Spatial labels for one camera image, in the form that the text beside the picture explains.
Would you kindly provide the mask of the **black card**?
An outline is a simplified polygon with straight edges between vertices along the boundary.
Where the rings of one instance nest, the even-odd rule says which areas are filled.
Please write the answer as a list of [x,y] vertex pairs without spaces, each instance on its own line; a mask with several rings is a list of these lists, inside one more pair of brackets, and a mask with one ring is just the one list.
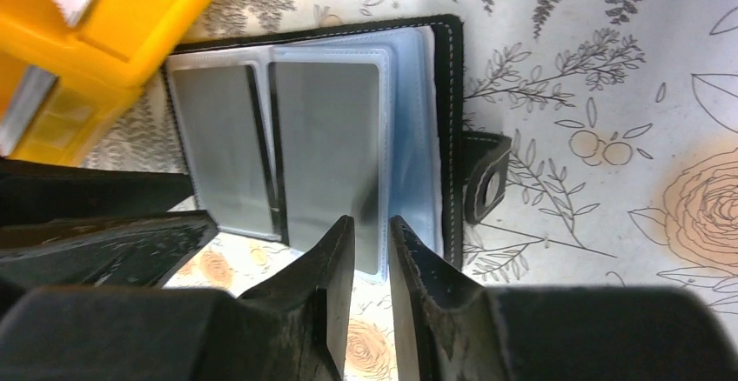
[[279,240],[278,206],[252,67],[171,70],[170,85],[198,204],[222,231]]
[[341,216],[354,219],[355,267],[379,271],[379,68],[371,63],[276,62],[292,248],[308,251]]

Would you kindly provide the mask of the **black leather card holder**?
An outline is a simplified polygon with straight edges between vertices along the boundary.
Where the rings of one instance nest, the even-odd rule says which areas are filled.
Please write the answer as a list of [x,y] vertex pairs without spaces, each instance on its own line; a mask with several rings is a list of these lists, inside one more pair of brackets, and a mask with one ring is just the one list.
[[163,72],[198,206],[298,253],[350,216],[356,271],[376,283],[400,216],[460,267],[511,146],[463,128],[463,48],[451,14],[177,47]]

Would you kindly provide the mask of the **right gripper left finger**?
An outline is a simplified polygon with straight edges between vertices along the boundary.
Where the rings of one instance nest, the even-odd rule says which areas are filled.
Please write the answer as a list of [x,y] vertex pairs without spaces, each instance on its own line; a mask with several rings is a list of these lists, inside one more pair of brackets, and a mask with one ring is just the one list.
[[45,286],[1,320],[4,380],[340,380],[355,232],[343,216],[238,297],[216,289]]

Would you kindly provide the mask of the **orange bin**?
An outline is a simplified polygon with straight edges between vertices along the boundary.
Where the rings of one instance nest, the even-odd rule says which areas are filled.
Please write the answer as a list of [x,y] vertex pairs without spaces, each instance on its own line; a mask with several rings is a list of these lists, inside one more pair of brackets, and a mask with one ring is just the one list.
[[[1,54],[1,116],[23,71],[31,65],[7,52]],[[145,84],[121,86],[88,75],[54,75],[56,84],[9,158],[65,166],[81,164],[145,88]]]
[[1,0],[1,51],[59,77],[139,86],[213,0],[93,0],[70,27],[53,0]]

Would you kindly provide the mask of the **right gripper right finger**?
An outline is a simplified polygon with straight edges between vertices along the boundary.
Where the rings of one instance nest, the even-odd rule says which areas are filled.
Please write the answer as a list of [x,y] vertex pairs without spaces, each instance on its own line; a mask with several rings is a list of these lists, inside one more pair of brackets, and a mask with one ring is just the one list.
[[698,297],[665,286],[484,286],[389,222],[402,380],[734,380]]

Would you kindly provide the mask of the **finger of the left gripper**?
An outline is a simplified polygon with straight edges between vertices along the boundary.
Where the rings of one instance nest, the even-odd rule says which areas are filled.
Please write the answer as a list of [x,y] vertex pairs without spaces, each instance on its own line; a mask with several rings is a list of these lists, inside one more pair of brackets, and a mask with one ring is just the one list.
[[1,225],[165,212],[193,195],[181,173],[93,170],[1,159]]
[[207,211],[4,226],[1,307],[44,285],[160,286],[217,234]]

